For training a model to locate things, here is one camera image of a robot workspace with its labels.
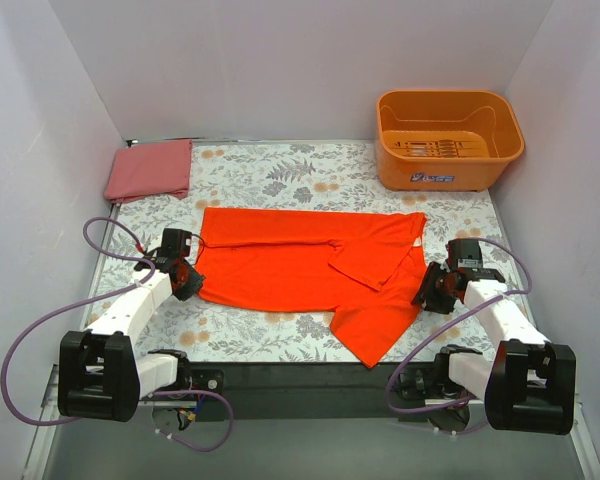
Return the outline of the orange t shirt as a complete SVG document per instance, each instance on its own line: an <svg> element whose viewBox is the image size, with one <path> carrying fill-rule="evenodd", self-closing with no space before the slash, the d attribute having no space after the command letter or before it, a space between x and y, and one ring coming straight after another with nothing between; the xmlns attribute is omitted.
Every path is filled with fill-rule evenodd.
<svg viewBox="0 0 600 480"><path fill-rule="evenodd" d="M329 312L372 368L414 323L427 217L209 207L196 268L202 299L271 313Z"/></svg>

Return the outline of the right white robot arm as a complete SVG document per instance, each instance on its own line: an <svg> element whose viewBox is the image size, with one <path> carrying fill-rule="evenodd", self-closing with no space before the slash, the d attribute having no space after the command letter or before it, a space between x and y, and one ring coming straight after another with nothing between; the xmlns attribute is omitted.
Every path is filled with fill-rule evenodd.
<svg viewBox="0 0 600 480"><path fill-rule="evenodd" d="M566 435L574 420L576 356L551 342L522 313L499 270L483 264L476 239L446 245L444 263L429 264L412 303L448 314L457 303L478 319L496 350L493 360L450 344L433 362L432 383L444 397L465 390L483 401L496 430Z"/></svg>

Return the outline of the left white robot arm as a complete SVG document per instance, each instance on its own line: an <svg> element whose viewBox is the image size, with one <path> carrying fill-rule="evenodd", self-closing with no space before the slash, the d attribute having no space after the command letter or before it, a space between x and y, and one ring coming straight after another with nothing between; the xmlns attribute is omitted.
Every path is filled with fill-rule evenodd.
<svg viewBox="0 0 600 480"><path fill-rule="evenodd" d="M157 390L173 400L193 386L187 355L174 349L145 355L134 349L140 334L168 299L197 295L204 276L188 261L195 234L166 228L160 245L134 266L132 289L83 331L60 342L58 407L63 416L130 420L139 401Z"/></svg>

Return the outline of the folded pink t shirt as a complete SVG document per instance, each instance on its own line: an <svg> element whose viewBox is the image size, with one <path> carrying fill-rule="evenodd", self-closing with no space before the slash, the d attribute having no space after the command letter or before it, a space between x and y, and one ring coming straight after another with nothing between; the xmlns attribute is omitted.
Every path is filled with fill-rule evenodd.
<svg viewBox="0 0 600 480"><path fill-rule="evenodd" d="M153 195L187 196L190 186L192 141L172 140L119 149L104 198L129 203Z"/></svg>

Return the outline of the orange plastic basket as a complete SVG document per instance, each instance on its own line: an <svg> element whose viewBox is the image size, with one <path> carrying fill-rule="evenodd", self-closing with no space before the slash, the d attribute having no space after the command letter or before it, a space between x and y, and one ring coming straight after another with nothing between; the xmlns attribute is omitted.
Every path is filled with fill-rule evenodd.
<svg viewBox="0 0 600 480"><path fill-rule="evenodd" d="M524 152L509 102L484 90L393 90L376 103L380 182L394 191L483 191Z"/></svg>

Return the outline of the floral table mat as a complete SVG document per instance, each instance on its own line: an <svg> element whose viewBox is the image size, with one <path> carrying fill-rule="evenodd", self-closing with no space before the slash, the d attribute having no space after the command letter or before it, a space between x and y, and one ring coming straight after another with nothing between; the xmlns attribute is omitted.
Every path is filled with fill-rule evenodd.
<svg viewBox="0 0 600 480"><path fill-rule="evenodd" d="M84 323L102 317L112 304L110 292L129 281L134 237L151 245L166 227L198 232L211 206L422 212L427 260L443 260L453 238L478 237L486 265L500 270L509 287L521 286L487 192L388 190L377 178L374 147L367 142L211 144L193 150L186 198L161 195L114 209L119 226L108 231L109 256L98 263L94 288L99 301L86 310ZM136 348L183 350L196 362L349 362L352 354L331 334L330 321L327 313L252 312L200 299L169 300Z"/></svg>

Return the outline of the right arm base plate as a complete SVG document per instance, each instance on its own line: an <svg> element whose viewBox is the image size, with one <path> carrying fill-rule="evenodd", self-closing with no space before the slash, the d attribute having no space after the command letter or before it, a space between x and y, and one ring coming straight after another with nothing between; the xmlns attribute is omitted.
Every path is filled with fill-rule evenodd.
<svg viewBox="0 0 600 480"><path fill-rule="evenodd" d="M429 364L405 368L399 374L392 391L406 401L452 401L469 396L466 388L451 381L446 373L438 373Z"/></svg>

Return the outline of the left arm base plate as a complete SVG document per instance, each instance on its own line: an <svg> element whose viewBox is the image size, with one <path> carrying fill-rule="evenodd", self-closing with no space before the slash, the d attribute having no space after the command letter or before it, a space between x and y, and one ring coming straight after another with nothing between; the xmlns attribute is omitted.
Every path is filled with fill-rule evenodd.
<svg viewBox="0 0 600 480"><path fill-rule="evenodd" d="M182 380L175 380L165 384L155 380L140 381L140 400L158 397L158 392L165 392L167 398L180 399L208 395L209 393L222 394L225 387L225 372L216 368L194 368Z"/></svg>

